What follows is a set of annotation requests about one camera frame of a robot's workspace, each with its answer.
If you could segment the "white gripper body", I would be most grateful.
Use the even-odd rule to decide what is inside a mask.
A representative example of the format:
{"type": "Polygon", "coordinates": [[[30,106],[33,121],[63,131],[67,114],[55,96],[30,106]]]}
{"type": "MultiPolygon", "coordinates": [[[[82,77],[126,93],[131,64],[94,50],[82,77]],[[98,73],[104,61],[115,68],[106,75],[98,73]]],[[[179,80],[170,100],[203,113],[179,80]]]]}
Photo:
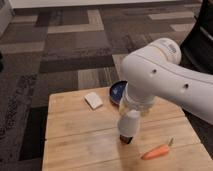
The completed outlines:
{"type": "Polygon", "coordinates": [[[119,113],[125,115],[130,110],[136,110],[141,116],[146,116],[152,108],[155,96],[144,91],[139,91],[127,84],[119,102],[119,113]]]}

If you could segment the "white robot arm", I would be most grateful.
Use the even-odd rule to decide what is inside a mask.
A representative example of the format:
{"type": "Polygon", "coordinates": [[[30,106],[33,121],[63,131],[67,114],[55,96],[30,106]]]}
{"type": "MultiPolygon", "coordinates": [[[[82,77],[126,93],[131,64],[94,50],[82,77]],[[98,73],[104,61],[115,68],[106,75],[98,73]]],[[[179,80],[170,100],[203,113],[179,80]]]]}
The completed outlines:
{"type": "Polygon", "coordinates": [[[213,75],[184,68],[180,60],[180,47],[169,38],[128,54],[121,64],[127,104],[148,109],[158,96],[213,125],[213,75]]]}

